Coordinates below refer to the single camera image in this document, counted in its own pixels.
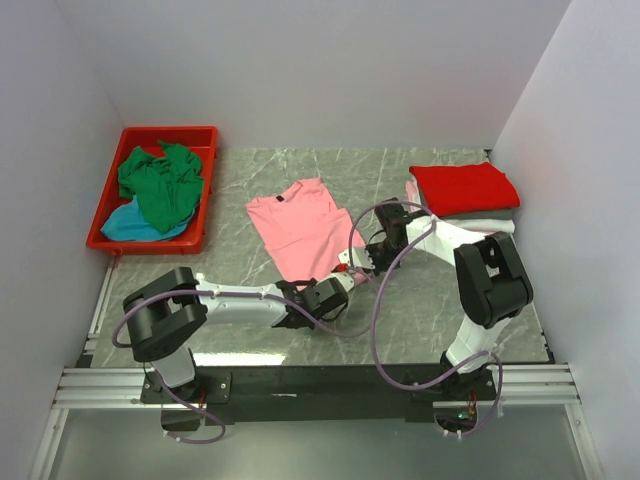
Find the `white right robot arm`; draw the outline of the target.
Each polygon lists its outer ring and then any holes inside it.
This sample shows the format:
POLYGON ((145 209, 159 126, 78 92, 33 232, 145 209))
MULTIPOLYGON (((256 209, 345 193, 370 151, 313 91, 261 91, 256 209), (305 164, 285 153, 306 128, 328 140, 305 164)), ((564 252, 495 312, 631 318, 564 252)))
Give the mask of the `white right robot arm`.
POLYGON ((392 198, 371 208, 386 238, 366 250, 376 274, 382 274, 371 318, 371 352, 381 377, 404 391, 439 385, 444 395, 460 399, 474 378, 491 362, 499 364, 493 346, 510 321, 533 301, 534 292, 510 234, 483 236, 442 221, 425 206, 392 198), (443 353, 444 370, 422 384, 403 384, 385 370, 377 351, 377 323, 391 274, 410 251, 427 252, 455 268, 464 311, 456 337, 443 353))

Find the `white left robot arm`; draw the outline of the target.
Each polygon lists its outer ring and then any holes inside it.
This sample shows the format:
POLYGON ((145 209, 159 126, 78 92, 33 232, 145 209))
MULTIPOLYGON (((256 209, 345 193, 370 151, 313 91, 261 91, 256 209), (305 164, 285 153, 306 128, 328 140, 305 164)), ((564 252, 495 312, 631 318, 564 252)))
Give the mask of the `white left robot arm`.
POLYGON ((200 388, 186 342, 202 326, 314 329, 341 314, 355 286, 349 271, 334 271, 321 280, 249 287, 200 282, 191 269, 180 267, 125 298, 124 318, 112 334, 112 344, 129 348, 137 362, 151 364, 166 392, 186 402, 200 388))

